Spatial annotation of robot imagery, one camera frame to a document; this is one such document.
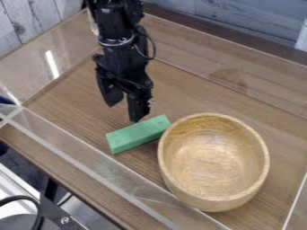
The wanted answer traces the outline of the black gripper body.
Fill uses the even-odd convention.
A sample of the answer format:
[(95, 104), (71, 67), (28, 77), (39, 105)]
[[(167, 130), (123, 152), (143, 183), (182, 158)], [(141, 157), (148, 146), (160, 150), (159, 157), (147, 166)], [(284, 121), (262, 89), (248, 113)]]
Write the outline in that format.
[(153, 83), (147, 73), (148, 62), (155, 58), (148, 55), (148, 43), (100, 43), (103, 53), (96, 54), (92, 60), (97, 67), (105, 68), (121, 77), (120, 87), (124, 94), (149, 93)]

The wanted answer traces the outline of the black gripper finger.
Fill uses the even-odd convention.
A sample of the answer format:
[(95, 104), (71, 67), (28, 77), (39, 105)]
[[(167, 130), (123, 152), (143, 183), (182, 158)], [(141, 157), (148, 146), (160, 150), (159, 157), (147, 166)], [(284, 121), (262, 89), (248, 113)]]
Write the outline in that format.
[(128, 117), (132, 122), (139, 122), (149, 114), (151, 99), (149, 93), (129, 93), (127, 95)]
[(120, 87), (121, 77), (103, 67), (96, 68), (96, 79), (100, 94), (109, 107), (115, 106), (124, 98), (124, 90)]

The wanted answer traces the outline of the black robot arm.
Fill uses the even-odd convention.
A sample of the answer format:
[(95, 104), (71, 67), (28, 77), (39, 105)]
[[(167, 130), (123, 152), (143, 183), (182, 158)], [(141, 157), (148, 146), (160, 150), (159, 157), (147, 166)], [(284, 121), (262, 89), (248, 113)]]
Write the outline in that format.
[(129, 120), (139, 122), (149, 114), (153, 83), (147, 66), (156, 56), (155, 42), (139, 24), (144, 4), (140, 0), (85, 3), (103, 49), (92, 57), (103, 99), (112, 107), (127, 98)]

